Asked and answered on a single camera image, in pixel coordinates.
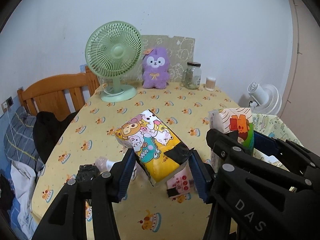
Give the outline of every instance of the green desk fan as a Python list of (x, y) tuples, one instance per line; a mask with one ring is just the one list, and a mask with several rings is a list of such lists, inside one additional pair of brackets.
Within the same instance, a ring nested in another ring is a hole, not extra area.
[(140, 55), (140, 33), (129, 23), (109, 22), (95, 30), (87, 42), (85, 59), (100, 85), (101, 80), (113, 80), (113, 86), (103, 88), (101, 100), (120, 102), (137, 94), (134, 87), (120, 83), (120, 76), (135, 66)]

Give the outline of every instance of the wooden headboard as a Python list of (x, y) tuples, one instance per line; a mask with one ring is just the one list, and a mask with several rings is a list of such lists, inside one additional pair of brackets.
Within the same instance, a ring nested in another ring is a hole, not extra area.
[(37, 106), (39, 111), (52, 112), (59, 121), (64, 120), (70, 114), (64, 90), (69, 90), (73, 106), (78, 111), (84, 106), (82, 87), (88, 86), (90, 96), (99, 87), (97, 76), (87, 66), (85, 70), (85, 73), (63, 74), (39, 80), (25, 91), (18, 89), (21, 105), (34, 116), (38, 113)]

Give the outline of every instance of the plush toy eye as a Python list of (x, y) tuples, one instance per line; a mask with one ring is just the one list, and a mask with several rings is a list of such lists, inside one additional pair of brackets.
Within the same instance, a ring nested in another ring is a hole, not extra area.
[(160, 66), (163, 66), (164, 63), (165, 63), (165, 60), (164, 60), (163, 57), (159, 57), (159, 58), (157, 59), (157, 61), (158, 61), (158, 63), (159, 63)]
[(154, 61), (155, 61), (155, 59), (152, 56), (148, 57), (147, 58), (147, 65), (150, 66)]

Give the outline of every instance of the stuffed animal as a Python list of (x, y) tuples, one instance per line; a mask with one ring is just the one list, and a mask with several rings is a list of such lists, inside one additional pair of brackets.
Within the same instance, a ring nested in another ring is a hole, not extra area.
[(165, 89), (170, 78), (169, 57), (163, 47), (148, 49), (142, 61), (143, 88)]

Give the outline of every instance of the yellow bow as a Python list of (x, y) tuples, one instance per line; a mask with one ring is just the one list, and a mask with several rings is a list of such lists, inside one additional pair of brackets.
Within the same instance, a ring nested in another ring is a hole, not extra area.
[(150, 76), (152, 76), (152, 79), (157, 79), (158, 76), (160, 76), (159, 73), (150, 73)]

